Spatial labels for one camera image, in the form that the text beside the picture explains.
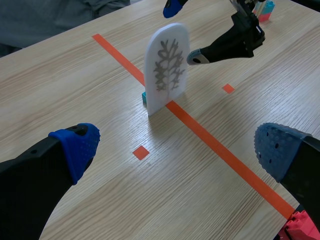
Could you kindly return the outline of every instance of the wood grain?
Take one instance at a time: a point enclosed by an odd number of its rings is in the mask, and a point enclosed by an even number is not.
[[[232,25],[226,0],[189,1],[173,19],[163,18],[164,4],[140,1],[0,59],[0,162],[50,131],[81,122],[101,131],[92,165],[42,240],[270,240],[285,223],[168,109],[148,117],[144,88],[91,37],[101,34],[142,70],[160,27],[186,24],[196,49]],[[189,67],[177,102],[296,207],[259,165],[253,135],[276,122],[320,138],[320,15],[281,0],[261,26],[266,41],[254,58]],[[150,154],[139,161],[132,152],[141,145]]]

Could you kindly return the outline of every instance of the toy block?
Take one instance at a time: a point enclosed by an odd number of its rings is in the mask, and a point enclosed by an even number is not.
[[[143,93],[142,93],[142,102],[143,102],[144,104],[147,104],[146,92],[143,92]]]
[[[267,1],[264,5],[263,9],[261,10],[262,5],[263,5],[263,3],[261,3],[261,2],[257,3],[254,10],[253,10],[253,13],[257,15],[257,18],[260,23],[269,20],[271,13],[276,6],[273,1]]]
[[[266,3],[266,5],[264,6],[261,14],[269,14],[269,13],[272,13],[272,11],[274,10],[275,8],[275,3],[273,1],[268,1]]]
[[[262,23],[262,22],[265,22],[265,21],[268,21],[269,18],[271,16],[271,12],[270,13],[267,13],[267,14],[261,14],[258,19],[259,19],[259,22]]]
[[[281,240],[320,240],[320,233],[305,210],[295,212],[279,236]]]

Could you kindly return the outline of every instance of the orange tape line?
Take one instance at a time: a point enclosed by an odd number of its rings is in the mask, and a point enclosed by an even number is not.
[[[132,76],[142,85],[145,85],[143,73],[135,67],[126,57],[124,57],[115,47],[113,47],[100,34],[92,36],[105,50],[108,51]],[[251,171],[242,161],[232,154],[214,136],[212,136],[203,126],[192,118],[176,102],[169,102],[166,107],[192,130],[205,144],[209,146],[221,159],[223,159],[240,177],[242,177],[254,190],[256,190],[268,203],[270,203],[282,216],[288,219],[295,209],[279,196],[271,187],[263,182],[253,171]]]
[[[145,85],[144,74],[123,56],[114,46],[105,40],[100,34],[92,36],[112,57],[114,57],[132,76],[134,76],[143,86]]]

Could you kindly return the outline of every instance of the person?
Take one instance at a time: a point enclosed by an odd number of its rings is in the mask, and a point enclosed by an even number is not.
[[[128,5],[130,0],[0,0],[0,58]]]

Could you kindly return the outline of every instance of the blue rubber fingertip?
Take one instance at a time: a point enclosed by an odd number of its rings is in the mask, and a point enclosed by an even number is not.
[[[84,136],[77,135],[75,132],[66,129],[49,134],[49,137],[59,139],[62,144],[73,185],[76,185],[84,175],[88,162],[96,155],[100,141],[100,132],[96,126],[91,123],[78,124],[78,126],[80,125],[88,127]]]
[[[172,18],[182,9],[182,7],[179,0],[171,0],[170,6],[163,9],[163,16],[166,19]]]
[[[277,182],[285,177],[306,136],[310,134],[276,123],[264,123],[256,130],[256,157]]]

